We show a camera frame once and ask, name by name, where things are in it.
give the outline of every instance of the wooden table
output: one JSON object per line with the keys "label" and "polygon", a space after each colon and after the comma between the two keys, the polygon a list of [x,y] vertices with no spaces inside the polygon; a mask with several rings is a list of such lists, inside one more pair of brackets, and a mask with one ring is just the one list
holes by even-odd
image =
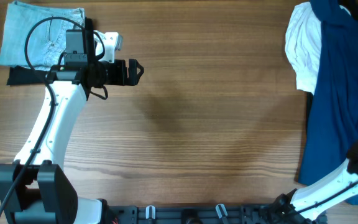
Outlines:
{"label": "wooden table", "polygon": [[[91,97],[78,117],[65,158],[78,195],[111,205],[270,203],[301,187],[305,93],[283,50],[298,3],[42,4],[85,8],[98,30],[124,36],[117,58],[145,67],[138,86],[109,86],[109,99]],[[5,15],[0,4],[0,47]],[[0,67],[0,163],[20,150],[44,97],[40,85],[6,86],[7,76]],[[331,224],[358,223],[358,207],[328,213]]]}

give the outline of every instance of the cable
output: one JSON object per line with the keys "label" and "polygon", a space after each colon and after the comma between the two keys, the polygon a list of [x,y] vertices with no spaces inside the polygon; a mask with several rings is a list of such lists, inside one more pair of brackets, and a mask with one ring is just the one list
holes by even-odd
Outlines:
{"label": "cable", "polygon": [[107,98],[109,98],[109,93],[107,92],[107,89],[106,89],[106,87],[104,85],[102,86],[102,88],[103,88],[103,91],[104,91],[104,96],[102,96],[100,94],[97,94],[97,93],[94,93],[92,91],[89,91],[89,93],[91,93],[94,96],[99,97],[102,100],[107,100]]}
{"label": "cable", "polygon": [[58,62],[57,62],[58,65],[60,65],[60,64],[62,63],[62,59],[63,59],[63,57],[65,56],[65,54],[66,54],[66,52],[62,52],[62,53],[60,54],[59,60],[58,60]]}
{"label": "cable", "polygon": [[35,30],[35,28],[37,28],[41,23],[45,22],[45,21],[51,21],[51,20],[54,20],[54,19],[61,19],[61,20],[64,20],[64,21],[68,21],[68,22],[71,22],[73,23],[74,25],[76,25],[77,27],[79,27],[82,31],[84,31],[84,27],[82,27],[80,24],[78,24],[77,22],[75,21],[72,21],[70,19],[67,19],[67,18],[64,18],[64,17],[49,17],[49,18],[46,18],[46,19],[42,19],[41,21],[39,21],[38,23],[36,23],[32,28],[31,30],[29,31],[29,33],[27,34],[27,38],[25,39],[25,44],[24,44],[24,57],[25,57],[25,61],[27,62],[27,64],[29,65],[29,67],[31,68],[31,70],[33,71],[34,75],[36,77],[38,77],[43,83],[44,85],[46,86],[48,92],[49,92],[49,95],[50,95],[50,110],[49,110],[49,114],[48,114],[48,118],[44,124],[44,127],[42,128],[41,130],[41,133],[40,133],[40,136],[37,140],[37,142],[35,143],[35,146],[29,156],[29,158],[27,159],[27,161],[25,162],[23,168],[20,170],[19,174],[17,175],[17,177],[15,178],[15,181],[12,183],[11,187],[9,188],[9,190],[7,191],[7,194],[4,198],[4,200],[1,202],[1,206],[0,206],[0,218],[1,218],[1,215],[7,205],[7,202],[9,201],[14,189],[17,187],[17,185],[19,184],[19,182],[22,180],[23,176],[24,176],[24,173],[25,173],[25,170],[26,168],[28,168],[28,166],[30,165],[31,161],[34,159],[35,155],[37,154],[37,151],[38,151],[38,148],[42,142],[42,140],[44,139],[44,135],[45,133],[47,132],[47,129],[49,127],[49,124],[50,124],[50,121],[52,120],[52,116],[53,116],[53,112],[55,110],[55,95],[53,93],[53,90],[52,88],[50,87],[50,85],[46,82],[45,80],[45,77],[41,77],[41,76],[38,76],[35,72],[35,68],[34,66],[32,66],[32,64],[30,63],[30,60],[29,60],[29,54],[28,54],[28,46],[29,46],[29,39],[30,39],[30,36],[31,34],[33,33],[33,31]]}
{"label": "cable", "polygon": [[100,42],[102,43],[103,52],[101,52],[99,55],[96,56],[96,59],[100,60],[100,59],[102,59],[104,57],[104,53],[106,52],[106,49],[104,48],[102,38],[100,38],[99,34],[97,32],[95,32],[95,31],[93,32],[93,34],[96,35],[99,38]]}

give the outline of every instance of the light blue jeans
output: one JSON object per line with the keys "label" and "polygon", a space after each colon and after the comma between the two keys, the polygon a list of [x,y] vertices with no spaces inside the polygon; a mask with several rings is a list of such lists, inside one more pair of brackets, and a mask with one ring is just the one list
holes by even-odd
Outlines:
{"label": "light blue jeans", "polygon": [[[30,29],[38,21],[62,16],[81,25],[84,24],[85,10],[57,9],[32,6],[14,1],[8,4],[4,37],[0,53],[0,65],[15,67],[27,66],[24,57],[24,42]],[[29,40],[29,60],[37,70],[49,70],[56,65],[60,54],[66,47],[66,30],[74,28],[71,22],[62,20],[46,21],[36,28]]]}

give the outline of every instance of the navy blue cloth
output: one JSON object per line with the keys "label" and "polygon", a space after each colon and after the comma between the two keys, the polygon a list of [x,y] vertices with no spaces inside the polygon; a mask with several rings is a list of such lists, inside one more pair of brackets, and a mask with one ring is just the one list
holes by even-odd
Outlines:
{"label": "navy blue cloth", "polygon": [[[322,48],[299,182],[336,169],[358,140],[358,22],[337,0],[310,0],[321,21]],[[358,195],[348,200],[358,205]]]}

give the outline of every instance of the white cloth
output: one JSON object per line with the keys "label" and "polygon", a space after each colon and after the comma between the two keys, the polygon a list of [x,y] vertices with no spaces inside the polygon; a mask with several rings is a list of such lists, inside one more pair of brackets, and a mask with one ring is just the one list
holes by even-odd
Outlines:
{"label": "white cloth", "polygon": [[285,53],[296,73],[296,89],[314,94],[320,65],[321,22],[310,2],[295,6],[292,12],[285,33]]}

